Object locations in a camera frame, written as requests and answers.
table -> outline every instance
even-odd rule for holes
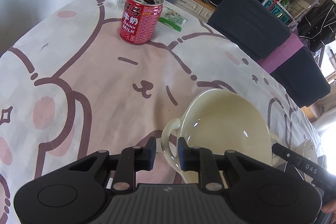
[[[116,0],[75,0],[1,57],[0,223],[18,222],[13,199],[24,183],[100,149],[117,154],[159,140],[165,124],[209,88],[249,100],[287,147],[310,138],[323,155],[280,84],[223,35],[165,5],[188,21],[181,32],[158,23],[146,45],[120,39]],[[181,177],[158,153],[154,170],[138,172],[137,182]]]

teal sign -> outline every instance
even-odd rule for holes
[[[273,3],[273,0],[267,0],[266,3],[264,4],[265,8],[268,9]],[[278,16],[278,14],[282,13],[282,16],[279,17],[279,19],[285,23],[286,25],[288,25],[291,21],[291,18],[289,17],[289,15],[287,15],[287,13],[278,5],[275,4],[271,10],[272,14]]]

red object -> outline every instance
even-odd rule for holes
[[[134,45],[149,42],[162,8],[162,4],[144,5],[134,0],[126,0],[120,27],[122,40]]]

green and white packet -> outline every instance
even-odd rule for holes
[[[164,7],[159,18],[159,22],[166,24],[173,28],[174,30],[181,31],[184,23],[186,23],[187,19],[183,16],[179,15],[172,9],[168,7]]]

white cup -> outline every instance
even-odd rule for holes
[[[182,171],[178,155],[170,150],[169,135],[174,130],[177,140],[184,137],[189,147],[205,147],[218,155],[236,150],[272,166],[279,160],[272,155],[272,141],[279,144],[281,141],[269,132],[261,113],[250,102],[227,90],[201,93],[184,115],[168,122],[162,132],[161,147],[166,160],[186,183],[197,183],[197,173]]]
[[[295,149],[295,153],[298,153],[299,155],[305,157],[306,159],[311,160],[313,163],[318,164],[315,145],[310,139],[307,139],[302,144],[300,144]],[[303,174],[303,175],[304,175],[306,182],[309,182],[309,183],[312,182],[313,179],[310,176],[308,176],[307,174]]]

